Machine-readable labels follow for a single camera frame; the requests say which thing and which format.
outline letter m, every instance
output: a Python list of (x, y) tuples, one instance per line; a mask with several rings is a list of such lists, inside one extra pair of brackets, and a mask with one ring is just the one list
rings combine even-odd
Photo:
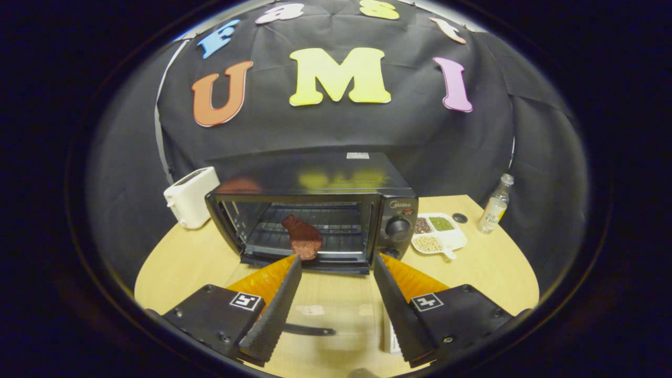
[(385, 54), (375, 48), (355, 48), (340, 65), (321, 48), (306, 48), (290, 54), (297, 62), (296, 93), (290, 97), (293, 106), (314, 105), (324, 97), (315, 89), (319, 80), (329, 97), (340, 101), (352, 79), (354, 88), (348, 96), (354, 102), (387, 103), (392, 99), (385, 90), (380, 59)]

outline midea logo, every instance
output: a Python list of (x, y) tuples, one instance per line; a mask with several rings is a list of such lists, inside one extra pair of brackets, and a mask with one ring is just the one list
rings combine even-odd
[(396, 209), (397, 207), (411, 207), (411, 204), (409, 203), (403, 203), (399, 201), (392, 201), (390, 202), (390, 207), (393, 209)]

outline orange letter u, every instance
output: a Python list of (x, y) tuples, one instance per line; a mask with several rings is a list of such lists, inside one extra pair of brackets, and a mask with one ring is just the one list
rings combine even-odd
[(229, 67), (224, 74), (229, 76), (228, 101), (219, 109), (212, 107), (212, 85), (218, 73), (205, 76), (192, 85), (194, 91), (194, 120), (203, 127), (224, 123), (235, 117), (245, 99), (245, 73), (252, 67), (251, 61)]

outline white toaster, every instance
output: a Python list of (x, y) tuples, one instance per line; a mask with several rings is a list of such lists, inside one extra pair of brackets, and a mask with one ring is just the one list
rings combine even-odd
[(219, 185), (213, 167), (188, 174), (163, 192), (177, 222), (186, 229), (198, 229), (210, 219), (205, 196)]

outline divided plate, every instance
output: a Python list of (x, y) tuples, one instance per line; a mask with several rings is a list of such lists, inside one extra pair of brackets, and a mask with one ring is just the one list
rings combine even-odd
[[(437, 231), (434, 224), (429, 220), (429, 218), (434, 217), (443, 218), (447, 220), (453, 227), (453, 229), (447, 231)], [(413, 238), (411, 239), (413, 247), (422, 254), (444, 254), (449, 259), (455, 260), (457, 258), (457, 255), (455, 255), (453, 251), (462, 248), (466, 245), (466, 236), (464, 236), (462, 230), (460, 229), (460, 226), (458, 226), (458, 223), (455, 222), (453, 218), (443, 213), (418, 214), (418, 219), (420, 218), (424, 218), (427, 221), (430, 232), (415, 233), (415, 230), (413, 230), (414, 234)], [(420, 246), (419, 240), (422, 237), (433, 237), (434, 239), (436, 239), (441, 250), (431, 251)]]

